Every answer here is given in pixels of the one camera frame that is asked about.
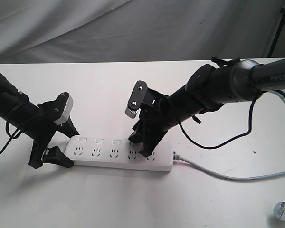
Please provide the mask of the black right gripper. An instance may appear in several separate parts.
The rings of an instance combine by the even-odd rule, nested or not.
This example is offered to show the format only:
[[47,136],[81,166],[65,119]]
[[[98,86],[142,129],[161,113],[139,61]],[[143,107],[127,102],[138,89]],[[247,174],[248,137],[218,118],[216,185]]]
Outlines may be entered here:
[[143,157],[152,155],[154,149],[163,139],[167,131],[163,131],[160,123],[164,114],[160,111],[160,101],[163,102],[167,95],[148,88],[146,97],[140,106],[139,121],[134,125],[134,132],[128,140],[132,143],[143,143],[139,154]]

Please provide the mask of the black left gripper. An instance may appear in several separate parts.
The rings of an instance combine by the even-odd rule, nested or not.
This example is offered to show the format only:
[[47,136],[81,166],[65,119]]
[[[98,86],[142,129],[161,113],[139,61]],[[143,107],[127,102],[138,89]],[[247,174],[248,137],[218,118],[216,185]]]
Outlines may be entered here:
[[68,138],[80,134],[74,127],[71,117],[58,127],[50,119],[54,109],[54,101],[38,104],[36,118],[29,122],[28,136],[33,139],[33,146],[28,165],[33,168],[39,168],[43,166],[43,163],[54,164],[65,168],[74,166],[74,162],[65,156],[58,146],[48,148],[49,142],[58,129],[60,133]]

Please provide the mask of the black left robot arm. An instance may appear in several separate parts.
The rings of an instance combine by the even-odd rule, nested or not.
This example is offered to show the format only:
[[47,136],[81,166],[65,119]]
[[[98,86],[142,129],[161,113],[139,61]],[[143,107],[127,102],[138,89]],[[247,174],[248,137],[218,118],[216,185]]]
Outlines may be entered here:
[[10,140],[22,133],[33,139],[28,164],[35,169],[45,163],[65,168],[74,166],[58,146],[48,147],[56,132],[68,138],[79,134],[70,117],[73,103],[71,94],[63,92],[53,101],[34,105],[0,73],[0,117],[6,121],[5,131]]

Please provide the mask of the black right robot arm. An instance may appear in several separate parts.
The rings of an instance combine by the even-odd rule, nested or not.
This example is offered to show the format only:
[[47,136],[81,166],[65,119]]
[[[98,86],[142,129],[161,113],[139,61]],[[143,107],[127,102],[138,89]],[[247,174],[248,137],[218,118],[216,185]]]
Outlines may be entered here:
[[215,112],[229,103],[254,105],[267,92],[285,99],[285,59],[260,64],[250,59],[225,61],[214,57],[171,95],[155,91],[139,80],[125,110],[128,117],[138,117],[129,141],[140,143],[139,153],[149,157],[166,133],[183,121]]

